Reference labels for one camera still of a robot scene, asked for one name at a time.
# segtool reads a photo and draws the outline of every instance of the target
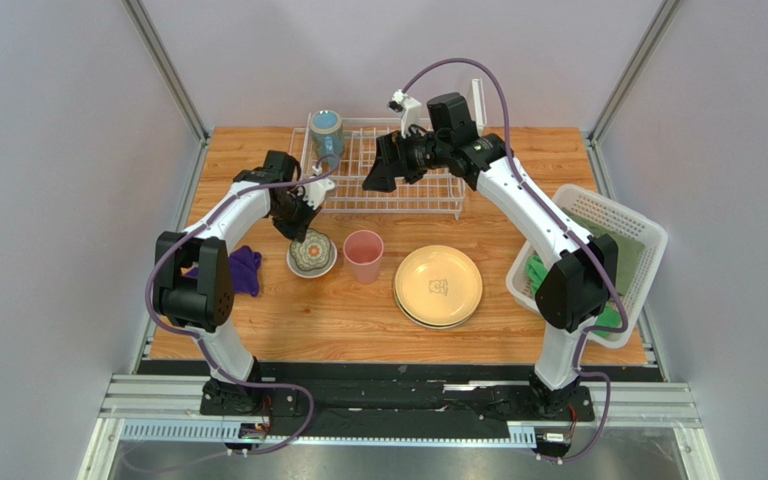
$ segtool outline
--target wooden table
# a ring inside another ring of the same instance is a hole
[[[189,223],[227,192],[231,179],[261,165],[267,150],[287,150],[291,128],[218,128],[198,184]],[[595,189],[580,132],[573,128],[517,128],[512,147],[526,171],[549,196],[565,183]],[[378,232],[385,243],[381,277],[360,285],[340,258],[334,269],[304,280],[286,266],[289,243],[261,220],[242,239],[263,254],[261,292],[237,295],[233,321],[245,346],[262,360],[534,363],[541,353],[544,320],[514,302],[505,275],[523,236],[489,200],[468,191],[460,220],[445,214],[320,213],[313,228],[342,248],[354,230]],[[392,281],[402,259],[432,244],[466,253],[484,281],[473,317],[451,330],[430,330],[408,320],[394,303]],[[188,338],[157,331],[152,358],[198,358]],[[583,363],[646,363],[641,336],[623,348],[590,343]]]

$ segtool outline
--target purple cloth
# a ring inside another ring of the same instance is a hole
[[[244,246],[230,254],[230,278],[233,279],[233,291],[235,293],[250,293],[256,297],[260,293],[260,280],[257,278],[257,270],[263,262],[260,252]],[[187,277],[197,277],[198,269],[193,268],[186,272]]]

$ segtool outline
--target white plastic basket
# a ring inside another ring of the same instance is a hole
[[[632,283],[622,299],[630,320],[629,328],[624,333],[613,333],[606,338],[595,333],[588,336],[589,340],[594,340],[601,345],[620,348],[626,345],[633,327],[638,322],[647,292],[650,291],[653,277],[656,276],[662,254],[665,253],[668,234],[659,224],[647,219],[644,215],[577,185],[562,185],[553,196],[553,202],[613,232],[644,244]],[[526,262],[534,253],[535,249],[527,241],[517,255],[517,259],[514,260],[511,270],[508,271],[505,284],[517,303],[538,312],[538,306],[532,296],[532,281],[526,275]]]

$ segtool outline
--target yellow plate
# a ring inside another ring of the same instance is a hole
[[[415,250],[399,265],[393,287],[410,317],[432,327],[466,320],[482,298],[482,276],[459,250],[431,245]]]

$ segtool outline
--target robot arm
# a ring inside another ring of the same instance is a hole
[[[543,406],[544,413],[557,413],[579,383],[573,357],[581,331],[595,322],[609,298],[609,291],[585,252],[559,228],[544,205],[568,224],[571,233],[590,240],[588,248],[601,260],[613,282],[617,244],[607,235],[593,238],[571,221],[532,181],[515,157],[514,168],[532,191],[527,193],[506,161],[502,139],[495,134],[479,137],[464,97],[450,93],[429,101],[431,132],[420,133],[410,127],[404,130],[405,115],[418,110],[417,104],[401,91],[393,96],[389,107],[403,115],[402,135],[393,133],[377,139],[376,160],[363,188],[392,192],[397,177],[414,183],[428,170],[448,168],[499,207],[529,239],[544,265],[549,267],[535,295],[538,309],[549,325],[530,384],[536,387],[537,403]]]
[[[153,303],[174,326],[195,331],[199,348],[207,350],[222,370],[235,378],[257,380],[256,360],[245,349],[230,320],[233,282],[228,263],[232,249],[258,219],[271,216],[275,228],[289,240],[304,240],[307,227],[320,210],[328,191],[335,188],[326,177],[303,187],[286,187],[298,161],[283,152],[269,151],[262,167],[244,170],[212,210],[183,233],[165,232],[156,244],[158,259],[185,233],[203,227],[160,270],[154,283]],[[317,167],[316,175],[321,174]],[[275,184],[276,187],[257,188]],[[197,265],[198,278],[186,277],[181,268]],[[218,371],[212,377],[232,384]]]

